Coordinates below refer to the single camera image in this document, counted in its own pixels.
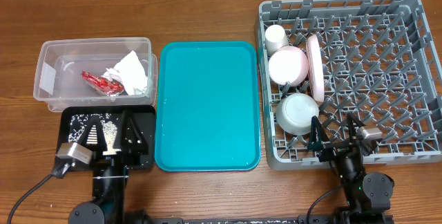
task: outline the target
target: red candy wrapper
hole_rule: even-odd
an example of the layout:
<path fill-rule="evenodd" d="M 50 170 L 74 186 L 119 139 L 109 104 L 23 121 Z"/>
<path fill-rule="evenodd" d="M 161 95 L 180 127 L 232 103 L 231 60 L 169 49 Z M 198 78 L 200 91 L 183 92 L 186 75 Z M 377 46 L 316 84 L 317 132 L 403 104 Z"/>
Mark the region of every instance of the red candy wrapper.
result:
<path fill-rule="evenodd" d="M 81 76 L 101 95 L 117 96 L 124 91 L 124 87 L 119 82 L 111 82 L 103 77 L 96 77 L 85 71 L 81 72 Z"/>

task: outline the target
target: gray plastic crate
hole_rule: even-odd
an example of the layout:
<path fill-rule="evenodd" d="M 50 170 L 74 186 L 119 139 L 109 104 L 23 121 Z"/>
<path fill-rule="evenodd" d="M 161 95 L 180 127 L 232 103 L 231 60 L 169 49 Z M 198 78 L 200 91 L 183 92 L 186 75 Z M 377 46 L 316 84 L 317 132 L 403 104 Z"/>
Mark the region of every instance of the gray plastic crate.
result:
<path fill-rule="evenodd" d="M 269 79 L 265 30 L 280 24 L 291 45 L 305 51 L 317 35 L 325 101 L 319 119 L 334 142 L 348 136 L 345 115 L 379 127 L 384 140 L 365 163 L 442 160 L 441 65 L 421 0 L 276 0 L 260 4 L 258 56 L 267 163 L 272 169 L 326 168 L 308 152 L 308 135 L 285 133 L 274 113 L 282 86 Z M 309 90 L 308 81 L 290 93 Z"/>

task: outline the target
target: blue tray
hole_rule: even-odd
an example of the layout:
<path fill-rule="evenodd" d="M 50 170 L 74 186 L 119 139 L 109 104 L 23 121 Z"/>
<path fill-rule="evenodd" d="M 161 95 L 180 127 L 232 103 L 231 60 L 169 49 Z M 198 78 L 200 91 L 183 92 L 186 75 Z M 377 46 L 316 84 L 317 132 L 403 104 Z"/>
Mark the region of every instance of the blue tray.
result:
<path fill-rule="evenodd" d="M 261 159 L 256 52 L 178 42 L 160 58 L 155 161 L 165 171 L 245 171 Z"/>

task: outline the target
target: white tissue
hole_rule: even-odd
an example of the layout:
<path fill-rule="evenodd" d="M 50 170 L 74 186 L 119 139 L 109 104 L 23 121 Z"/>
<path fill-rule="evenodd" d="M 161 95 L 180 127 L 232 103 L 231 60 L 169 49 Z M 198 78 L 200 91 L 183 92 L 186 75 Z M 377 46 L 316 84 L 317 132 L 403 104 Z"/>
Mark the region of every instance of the white tissue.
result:
<path fill-rule="evenodd" d="M 135 51 L 130 52 L 113 68 L 107 68 L 102 77 L 123 84 L 128 95 L 141 95 L 147 91 L 147 77 Z"/>

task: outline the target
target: clear plastic container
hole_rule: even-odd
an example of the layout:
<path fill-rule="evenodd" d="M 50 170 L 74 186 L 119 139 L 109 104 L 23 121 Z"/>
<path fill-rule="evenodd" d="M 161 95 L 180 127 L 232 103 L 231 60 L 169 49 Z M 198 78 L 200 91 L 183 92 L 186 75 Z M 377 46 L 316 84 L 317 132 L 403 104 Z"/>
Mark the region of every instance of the clear plastic container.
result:
<path fill-rule="evenodd" d="M 101 96 L 81 77 L 86 71 L 100 76 L 132 50 L 137 53 L 148 80 L 143 95 Z M 70 106 L 105 106 L 155 103 L 157 57 L 145 37 L 117 37 L 47 41 L 41 47 L 35 71 L 34 98 L 54 112 Z"/>

